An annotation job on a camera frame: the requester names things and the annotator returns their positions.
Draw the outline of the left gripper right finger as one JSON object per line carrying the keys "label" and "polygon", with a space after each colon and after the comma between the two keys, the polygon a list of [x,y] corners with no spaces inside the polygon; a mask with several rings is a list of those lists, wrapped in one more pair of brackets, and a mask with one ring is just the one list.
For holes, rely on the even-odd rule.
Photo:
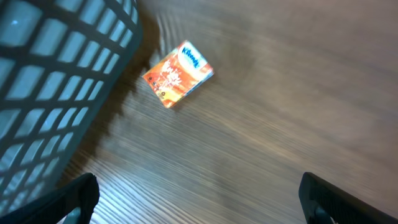
{"label": "left gripper right finger", "polygon": [[397,223],[397,219],[305,172],[298,190],[307,223]]}

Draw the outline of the orange tissue pack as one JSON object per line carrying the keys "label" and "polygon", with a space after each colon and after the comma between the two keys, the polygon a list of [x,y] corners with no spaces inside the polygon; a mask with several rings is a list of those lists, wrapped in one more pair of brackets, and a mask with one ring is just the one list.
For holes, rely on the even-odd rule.
{"label": "orange tissue pack", "polygon": [[214,74],[213,67],[188,40],[142,77],[165,108],[171,108]]}

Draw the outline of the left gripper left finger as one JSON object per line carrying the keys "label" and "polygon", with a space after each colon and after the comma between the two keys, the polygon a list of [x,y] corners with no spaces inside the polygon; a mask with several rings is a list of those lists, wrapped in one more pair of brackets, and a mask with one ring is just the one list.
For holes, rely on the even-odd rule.
{"label": "left gripper left finger", "polygon": [[89,223],[99,202],[100,190],[96,176],[85,173],[41,198],[1,217],[1,223],[58,223],[73,210],[79,211],[68,223]]}

